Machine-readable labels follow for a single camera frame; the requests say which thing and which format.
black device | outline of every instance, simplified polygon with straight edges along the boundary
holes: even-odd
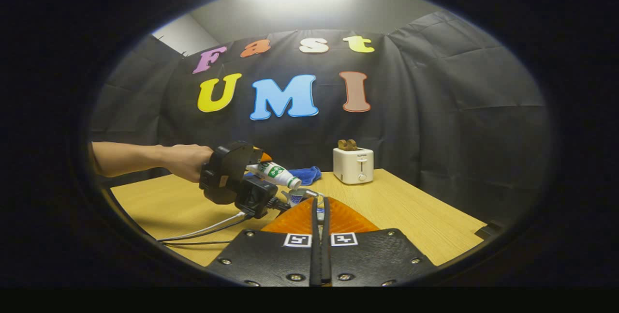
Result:
[[[437,267],[396,228],[330,234],[324,200],[319,231],[312,202],[311,234],[245,229],[207,268],[247,286],[391,286],[431,275]]]
[[[262,156],[263,150],[245,141],[219,146],[200,172],[199,187],[204,196],[219,205],[234,203],[256,219],[265,216],[267,208],[281,212],[289,209],[290,205],[276,197],[276,185],[256,176],[244,176],[245,167],[260,163]]]

red letter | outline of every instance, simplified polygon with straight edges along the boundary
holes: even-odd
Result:
[[[348,112],[369,111],[372,106],[365,101],[365,87],[363,85],[363,80],[367,76],[355,71],[342,71],[340,76],[346,82],[347,101],[343,106],[344,110]]]

green label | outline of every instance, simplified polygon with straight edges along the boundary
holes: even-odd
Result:
[[[260,165],[258,166],[258,170],[260,170],[261,172],[265,172],[265,169],[269,166],[268,163],[260,163]]]
[[[275,177],[277,174],[283,172],[283,168],[282,167],[272,167],[270,172],[269,172],[269,176],[270,177]]]

white toaster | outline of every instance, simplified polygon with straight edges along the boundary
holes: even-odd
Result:
[[[333,149],[333,174],[343,183],[354,185],[374,180],[374,152],[368,149]]]

black backdrop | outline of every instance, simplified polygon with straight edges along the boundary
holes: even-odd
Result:
[[[372,53],[342,39],[361,35]],[[324,38],[325,53],[302,53],[304,38]],[[270,41],[264,53],[241,58],[245,46]],[[287,168],[333,169],[338,139],[374,150],[374,166],[482,221],[512,223],[536,200],[550,168],[551,121],[533,77],[495,38],[441,11],[393,33],[344,30],[285,31],[230,42],[207,71],[193,75],[201,52],[183,58],[146,38],[104,85],[93,137],[140,145],[216,147],[237,139],[264,148]],[[346,112],[339,73],[365,73],[371,110]],[[241,73],[230,103],[216,112],[197,108],[200,84]],[[285,89],[296,75],[316,75],[312,117],[271,115],[251,120],[252,83],[274,79]],[[119,185],[164,174],[135,173]]]
[[[170,75],[182,55],[152,35],[131,50],[103,84],[90,121],[92,141],[159,144],[159,116]],[[169,174],[153,168],[119,177],[97,176],[106,187]]]

